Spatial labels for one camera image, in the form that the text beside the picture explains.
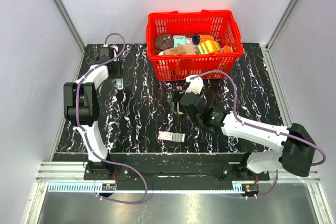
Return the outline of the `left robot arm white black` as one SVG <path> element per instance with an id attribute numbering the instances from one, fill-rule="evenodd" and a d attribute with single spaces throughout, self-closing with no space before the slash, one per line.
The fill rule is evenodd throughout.
<path id="1" fill-rule="evenodd" d="M 124 87 L 122 60 L 116 46 L 103 45 L 96 62 L 87 73 L 74 82 L 64 84 L 64 116 L 79 132 L 88 150 L 86 169 L 101 179 L 112 177 L 114 168 L 107 163 L 108 150 L 100 134 L 100 108 L 97 89 L 107 79 L 115 80 L 119 90 Z"/>

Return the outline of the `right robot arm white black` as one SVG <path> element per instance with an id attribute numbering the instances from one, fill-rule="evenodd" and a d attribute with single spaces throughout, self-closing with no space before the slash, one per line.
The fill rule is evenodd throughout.
<path id="1" fill-rule="evenodd" d="M 269 148 L 268 151 L 244 155 L 238 167 L 241 178 L 250 180 L 262 172 L 279 169 L 299 177 L 309 175 L 316 149 L 303 125 L 275 126 L 242 118 L 224 109 L 211 108 L 203 98 L 203 80 L 189 76 L 187 82 L 186 90 L 173 90 L 172 101 L 179 114 L 187 114 L 195 125 L 208 133 L 242 138 Z"/>

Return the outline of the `light blue stapler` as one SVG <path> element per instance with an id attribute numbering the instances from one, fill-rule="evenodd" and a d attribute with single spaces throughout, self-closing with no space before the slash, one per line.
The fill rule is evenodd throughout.
<path id="1" fill-rule="evenodd" d="M 116 79 L 116 85 L 119 90 L 122 90 L 124 88 L 124 80 L 123 78 L 117 78 Z"/>

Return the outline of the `red white staple box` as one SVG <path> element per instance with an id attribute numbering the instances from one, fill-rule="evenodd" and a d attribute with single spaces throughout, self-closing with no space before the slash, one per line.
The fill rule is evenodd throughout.
<path id="1" fill-rule="evenodd" d="M 161 141 L 183 143 L 185 140 L 185 134 L 159 131 L 157 139 Z"/>

